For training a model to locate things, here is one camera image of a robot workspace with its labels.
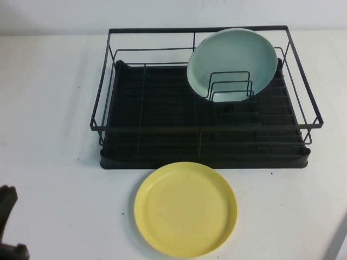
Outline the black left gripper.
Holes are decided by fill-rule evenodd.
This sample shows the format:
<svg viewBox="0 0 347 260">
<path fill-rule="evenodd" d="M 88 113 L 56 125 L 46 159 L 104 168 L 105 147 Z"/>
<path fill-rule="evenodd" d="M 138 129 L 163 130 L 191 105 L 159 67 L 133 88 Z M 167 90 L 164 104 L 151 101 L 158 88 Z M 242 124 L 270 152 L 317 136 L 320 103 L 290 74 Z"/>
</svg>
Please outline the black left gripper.
<svg viewBox="0 0 347 260">
<path fill-rule="evenodd" d="M 14 186 L 1 186 L 1 202 L 0 202 L 0 225 L 1 238 L 11 211 L 18 200 L 16 188 Z M 29 251 L 26 245 L 17 244 L 1 244 L 1 260 L 29 260 Z"/>
</svg>

